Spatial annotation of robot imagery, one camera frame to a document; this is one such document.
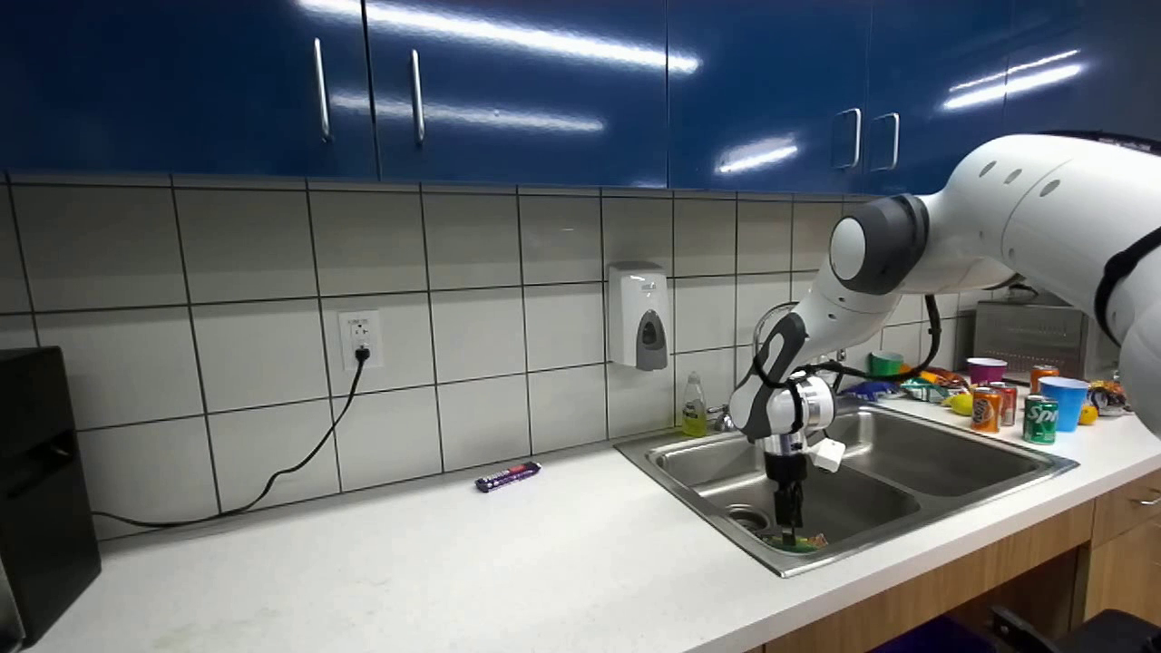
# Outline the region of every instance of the backsplash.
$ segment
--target backsplash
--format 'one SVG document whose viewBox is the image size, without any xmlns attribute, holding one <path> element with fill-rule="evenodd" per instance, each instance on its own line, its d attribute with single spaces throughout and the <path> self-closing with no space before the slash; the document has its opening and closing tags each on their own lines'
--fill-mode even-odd
<svg viewBox="0 0 1161 653">
<path fill-rule="evenodd" d="M 384 358 L 337 440 L 267 505 L 672 427 L 725 403 L 759 316 L 800 296 L 845 198 L 7 176 L 0 347 L 66 351 L 90 505 L 199 520 L 302 459 L 349 393 L 339 312 Z M 672 368 L 605 368 L 603 276 L 672 276 Z M 973 296 L 942 296 L 959 361 Z M 867 347 L 919 358 L 922 300 Z M 101 537 L 131 532 L 99 522 Z"/>
</svg>

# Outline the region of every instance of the cabinet handle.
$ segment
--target cabinet handle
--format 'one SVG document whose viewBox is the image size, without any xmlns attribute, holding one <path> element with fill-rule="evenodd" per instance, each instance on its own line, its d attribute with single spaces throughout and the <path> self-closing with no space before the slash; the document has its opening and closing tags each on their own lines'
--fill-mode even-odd
<svg viewBox="0 0 1161 653">
<path fill-rule="evenodd" d="M 412 101 L 412 141 L 429 141 L 429 117 L 423 117 L 423 63 L 422 52 L 408 52 L 408 101 Z"/>
<path fill-rule="evenodd" d="M 850 161 L 840 168 L 859 168 L 862 162 L 862 109 L 840 109 L 836 117 L 852 117 L 852 146 Z"/>
<path fill-rule="evenodd" d="M 898 112 L 881 112 L 878 120 L 893 120 L 893 161 L 878 172 L 898 172 L 898 139 L 904 139 L 904 117 Z"/>
<path fill-rule="evenodd" d="M 321 141 L 331 141 L 331 92 L 327 92 L 321 40 L 314 40 L 314 92 L 318 92 L 318 129 L 321 129 Z"/>
</svg>

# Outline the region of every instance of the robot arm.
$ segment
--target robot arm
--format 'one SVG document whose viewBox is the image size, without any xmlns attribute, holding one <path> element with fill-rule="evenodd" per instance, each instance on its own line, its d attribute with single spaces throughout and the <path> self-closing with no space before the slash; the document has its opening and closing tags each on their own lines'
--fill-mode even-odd
<svg viewBox="0 0 1161 653">
<path fill-rule="evenodd" d="M 786 531 L 800 525 L 804 436 L 833 418 L 804 361 L 875 332 L 898 295 L 989 288 L 1012 271 L 1094 316 L 1119 345 L 1140 420 L 1161 432 L 1161 157 L 1060 134 L 994 139 L 942 193 L 845 215 L 804 300 L 759 332 L 729 415 L 766 440 Z"/>
</svg>

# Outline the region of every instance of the countertop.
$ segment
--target countertop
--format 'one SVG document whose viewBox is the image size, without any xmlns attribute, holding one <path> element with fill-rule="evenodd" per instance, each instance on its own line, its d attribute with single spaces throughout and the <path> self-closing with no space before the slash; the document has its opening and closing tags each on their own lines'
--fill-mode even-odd
<svg viewBox="0 0 1161 653">
<path fill-rule="evenodd" d="M 276 508 L 108 544 L 33 653 L 751 650 L 1161 468 L 1135 418 L 1047 451 L 1081 468 L 800 576 L 746 557 L 609 446 L 541 458 L 499 493 L 443 475 Z"/>
</svg>

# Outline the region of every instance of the sink basin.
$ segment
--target sink basin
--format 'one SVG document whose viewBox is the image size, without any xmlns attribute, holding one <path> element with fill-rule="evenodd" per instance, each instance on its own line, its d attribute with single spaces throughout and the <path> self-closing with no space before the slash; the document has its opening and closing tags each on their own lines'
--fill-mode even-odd
<svg viewBox="0 0 1161 653">
<path fill-rule="evenodd" d="M 760 451 L 743 436 L 654 440 L 621 455 L 776 574 L 824 565 L 1072 468 L 1040 451 L 893 410 L 850 410 L 826 436 L 850 455 L 833 475 L 821 468 L 804 475 L 800 537 L 815 542 L 804 553 L 776 544 L 771 482 Z"/>
</svg>

